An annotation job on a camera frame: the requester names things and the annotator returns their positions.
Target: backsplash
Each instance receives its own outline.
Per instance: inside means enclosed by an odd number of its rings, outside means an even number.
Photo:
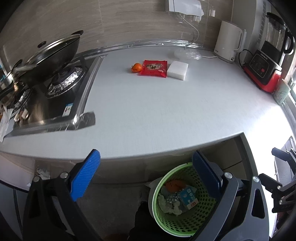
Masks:
[[[185,19],[199,30],[196,43],[213,50],[221,21],[231,20],[232,0],[200,2],[201,21]],[[165,12],[164,0],[25,0],[0,33],[0,58],[10,70],[35,54],[42,41],[51,43],[81,29],[78,53],[140,39],[196,38],[180,16]]]

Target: cup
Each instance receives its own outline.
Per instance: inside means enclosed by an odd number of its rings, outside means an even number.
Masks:
[[[282,104],[288,96],[290,90],[291,89],[288,84],[283,79],[280,79],[273,94],[276,103]]]

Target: orange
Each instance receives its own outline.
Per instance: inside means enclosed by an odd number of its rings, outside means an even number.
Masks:
[[[132,72],[138,73],[142,70],[142,65],[140,63],[136,63],[131,68]]]

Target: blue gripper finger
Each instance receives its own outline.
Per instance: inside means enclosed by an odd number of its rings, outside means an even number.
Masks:
[[[84,160],[83,166],[71,182],[70,195],[74,202],[76,202],[77,198],[83,196],[98,166],[100,165],[100,160],[101,155],[99,151],[95,149],[93,149]]]

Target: electric kettle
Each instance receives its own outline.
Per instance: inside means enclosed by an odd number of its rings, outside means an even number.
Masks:
[[[247,32],[233,23],[222,21],[214,54],[220,59],[233,63],[236,53],[244,49]]]

